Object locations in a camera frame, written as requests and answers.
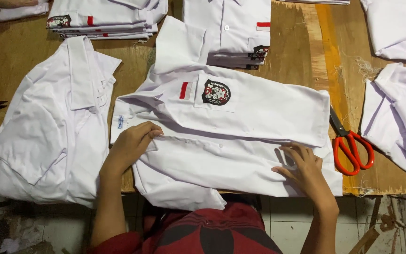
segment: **hand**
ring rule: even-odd
[[[0,8],[12,9],[23,6],[34,6],[38,4],[38,0],[0,0]]]
[[[290,172],[283,167],[273,167],[272,171],[295,182],[317,208],[337,207],[333,193],[322,175],[322,159],[315,156],[311,148],[297,143],[287,143],[279,149],[294,160],[297,170]]]
[[[100,176],[121,177],[147,149],[153,138],[163,135],[161,127],[148,121],[124,130],[109,151]]]

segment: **wooden table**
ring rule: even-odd
[[[180,19],[182,1],[169,1],[169,15]],[[0,100],[10,101],[26,73],[52,55],[61,43],[56,34],[45,30],[46,19],[43,16],[0,23]],[[272,0],[271,29],[265,65],[259,70],[240,71],[281,83],[328,90],[345,127],[358,131],[364,99],[364,76],[358,64],[365,60],[373,67],[383,68],[390,62],[372,56],[359,0],[351,0],[348,6]],[[111,108],[117,96],[134,92],[146,78],[155,60],[155,38],[146,43],[93,41],[98,52],[123,60],[114,74],[117,82]],[[4,115],[5,110],[0,110],[0,124]],[[335,136],[333,130],[329,134],[331,138]],[[367,157],[365,151],[360,153]],[[406,173],[380,152],[376,151],[375,156],[373,168],[344,177],[344,193],[406,194]],[[341,158],[341,162],[350,165],[346,158]],[[123,176],[122,191],[135,191],[131,170]]]

